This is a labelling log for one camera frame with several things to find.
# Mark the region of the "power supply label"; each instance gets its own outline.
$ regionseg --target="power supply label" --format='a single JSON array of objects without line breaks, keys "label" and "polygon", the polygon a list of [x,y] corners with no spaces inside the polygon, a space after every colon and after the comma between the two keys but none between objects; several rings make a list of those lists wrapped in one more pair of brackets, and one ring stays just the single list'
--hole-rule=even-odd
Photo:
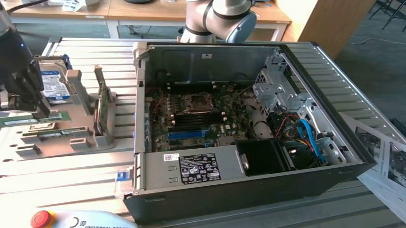
[{"label": "power supply label", "polygon": [[182,184],[220,180],[220,171],[213,153],[178,157]]}]

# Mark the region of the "emergency stop button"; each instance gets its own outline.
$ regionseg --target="emergency stop button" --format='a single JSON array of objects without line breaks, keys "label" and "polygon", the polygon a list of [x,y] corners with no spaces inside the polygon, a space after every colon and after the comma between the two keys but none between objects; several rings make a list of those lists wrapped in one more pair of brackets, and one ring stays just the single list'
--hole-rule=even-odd
[{"label": "emergency stop button", "polygon": [[41,210],[30,218],[30,226],[32,228],[45,228],[52,222],[52,214]]}]

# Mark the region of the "aluminum extrusion table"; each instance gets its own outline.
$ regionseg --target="aluminum extrusion table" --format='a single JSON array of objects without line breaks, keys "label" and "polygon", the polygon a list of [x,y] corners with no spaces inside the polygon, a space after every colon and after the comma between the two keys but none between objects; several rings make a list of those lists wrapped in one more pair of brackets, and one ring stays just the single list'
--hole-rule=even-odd
[{"label": "aluminum extrusion table", "polygon": [[[93,65],[102,65],[106,85],[117,93],[114,140],[120,148],[106,153],[2,161],[0,163],[2,205],[11,208],[15,202],[23,202],[17,206],[105,210],[132,220],[121,199],[113,197],[113,181],[116,171],[133,163],[136,74],[132,66],[132,43],[134,41],[148,40],[62,38],[58,42],[48,43],[42,55],[69,56],[73,68],[82,72],[81,80],[88,93],[97,92]],[[399,132],[321,49],[308,42],[284,44],[299,58],[336,110],[404,143]],[[406,228],[404,223],[357,180],[337,184],[319,197],[182,219],[149,227],[177,226]]]}]

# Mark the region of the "table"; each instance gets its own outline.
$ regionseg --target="table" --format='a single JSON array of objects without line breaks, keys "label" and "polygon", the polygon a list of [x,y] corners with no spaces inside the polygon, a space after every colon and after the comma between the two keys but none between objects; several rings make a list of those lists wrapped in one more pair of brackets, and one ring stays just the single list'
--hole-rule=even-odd
[{"label": "table", "polygon": [[[13,205],[18,208],[33,206],[105,210],[132,220],[122,200],[113,197],[113,181],[116,171],[133,164],[136,74],[132,66],[132,44],[136,41],[148,40],[62,38],[60,42],[46,45],[42,55],[69,55],[73,68],[82,71],[82,86],[88,93],[97,92],[92,67],[102,64],[106,85],[118,94],[120,105],[114,122],[120,133],[116,140],[122,151],[0,162],[0,176],[3,175],[0,178],[0,201],[9,210]],[[399,132],[321,49],[308,42],[283,44],[291,48],[333,107],[385,135],[399,137]],[[182,219],[166,225],[198,228],[406,227],[357,180],[335,185],[319,197]]]},{"label": "table", "polygon": [[[5,9],[21,5],[19,0],[2,0]],[[33,24],[93,24],[105,25],[110,0],[100,0],[98,3],[80,8],[74,13],[62,12],[61,6],[28,7],[10,13],[13,23]]]},{"label": "table", "polygon": [[[264,41],[280,41],[291,20],[275,4],[271,7],[263,2],[256,2],[251,10],[257,14],[256,33],[263,29],[273,29]],[[108,12],[108,30],[110,38],[118,38],[118,25],[152,25],[152,26],[184,26],[185,0],[165,2],[154,0],[146,4],[130,4],[122,0],[112,0]]]}]

